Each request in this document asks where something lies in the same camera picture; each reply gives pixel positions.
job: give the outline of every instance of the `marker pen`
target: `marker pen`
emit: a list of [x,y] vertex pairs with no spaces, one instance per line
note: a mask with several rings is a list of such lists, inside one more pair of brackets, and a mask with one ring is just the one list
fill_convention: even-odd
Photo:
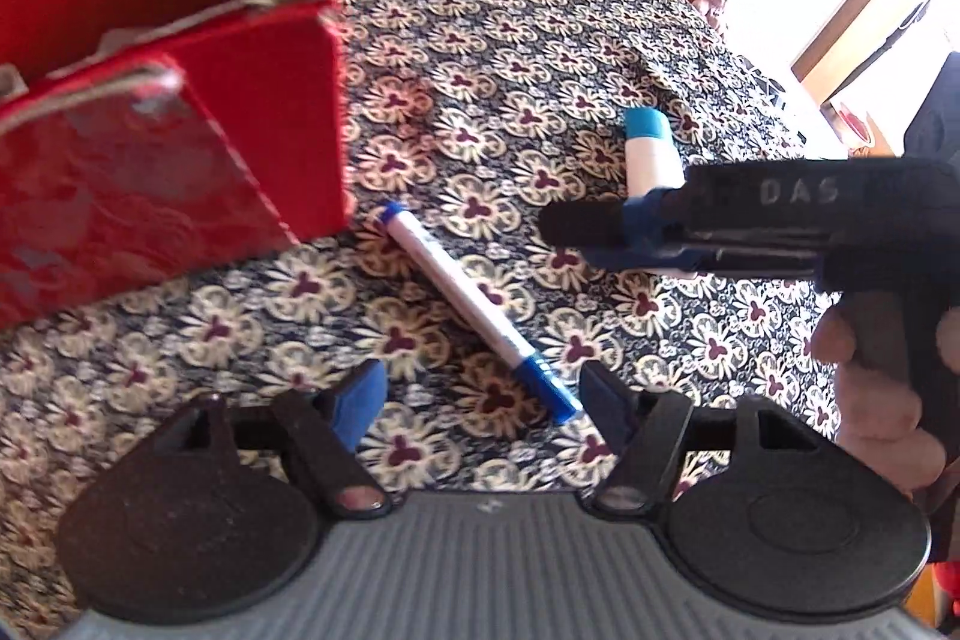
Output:
[[380,216],[387,234],[416,262],[440,293],[491,350],[506,362],[512,375],[544,403],[557,423],[581,413],[582,405],[560,382],[544,357],[470,280],[459,263],[430,236],[406,207],[391,201]]

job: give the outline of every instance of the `floral bedspread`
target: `floral bedspread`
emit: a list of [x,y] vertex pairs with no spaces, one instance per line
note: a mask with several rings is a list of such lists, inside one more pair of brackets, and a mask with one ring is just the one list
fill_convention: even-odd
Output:
[[[64,506],[199,389],[257,402],[379,357],[390,401],[359,458],[390,490],[578,489],[610,469],[589,420],[549,425],[385,241],[373,215],[387,197],[416,210],[571,384],[599,359],[700,404],[759,392],[835,427],[808,342],[827,301],[805,283],[608,274],[536,234],[551,200],[625,193],[627,107],[666,112],[687,164],[800,155],[684,0],[344,6],[352,231],[6,335],[0,611],[23,632],[45,637],[73,615],[51,541]],[[685,480],[722,458],[692,459]]]

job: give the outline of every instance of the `gray base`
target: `gray base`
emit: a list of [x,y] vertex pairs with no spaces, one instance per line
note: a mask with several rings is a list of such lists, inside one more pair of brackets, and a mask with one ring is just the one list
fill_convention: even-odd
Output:
[[66,640],[923,640],[901,610],[780,624],[697,591],[649,530],[572,494],[414,492],[381,521],[342,523],[280,594],[193,627],[86,613]]

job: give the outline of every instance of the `finger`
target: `finger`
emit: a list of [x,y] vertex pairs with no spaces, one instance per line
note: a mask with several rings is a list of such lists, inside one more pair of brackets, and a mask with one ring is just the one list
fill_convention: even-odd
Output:
[[853,358],[856,352],[853,327],[837,307],[831,307],[820,318],[810,338],[810,352],[822,363],[842,363]]
[[920,397],[882,372],[843,363],[833,387],[843,426],[856,437],[898,440],[920,423]]
[[960,307],[944,313],[937,325],[937,350],[951,372],[960,374]]
[[923,429],[913,429],[903,439],[886,442],[858,437],[841,424],[837,445],[901,491],[915,491],[930,485],[947,464],[944,446]]

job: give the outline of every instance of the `red gift bag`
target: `red gift bag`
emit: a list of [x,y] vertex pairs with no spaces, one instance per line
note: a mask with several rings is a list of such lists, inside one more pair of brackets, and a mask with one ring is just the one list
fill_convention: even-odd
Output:
[[0,10],[0,326],[346,224],[336,0]]

